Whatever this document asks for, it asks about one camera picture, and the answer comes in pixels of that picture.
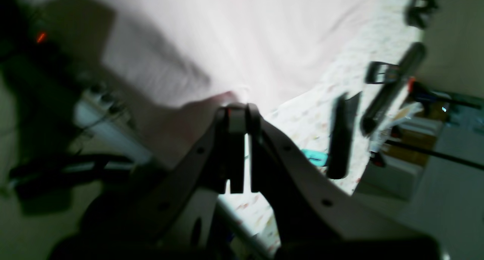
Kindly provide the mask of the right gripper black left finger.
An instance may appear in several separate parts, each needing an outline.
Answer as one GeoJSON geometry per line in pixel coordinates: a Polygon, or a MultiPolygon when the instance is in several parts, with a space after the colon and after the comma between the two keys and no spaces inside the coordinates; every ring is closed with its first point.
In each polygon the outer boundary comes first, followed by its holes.
{"type": "Polygon", "coordinates": [[[166,177],[138,175],[119,195],[88,208],[78,234],[51,260],[217,260],[209,243],[218,197],[244,184],[248,106],[216,110],[213,122],[166,177]]]}

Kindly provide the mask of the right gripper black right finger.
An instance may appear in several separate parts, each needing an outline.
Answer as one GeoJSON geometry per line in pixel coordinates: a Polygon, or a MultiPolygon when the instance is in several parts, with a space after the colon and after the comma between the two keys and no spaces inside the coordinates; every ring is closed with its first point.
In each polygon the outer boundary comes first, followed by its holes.
{"type": "Polygon", "coordinates": [[[440,260],[431,236],[366,208],[316,170],[293,141],[247,105],[251,185],[271,205],[276,260],[440,260]]]}

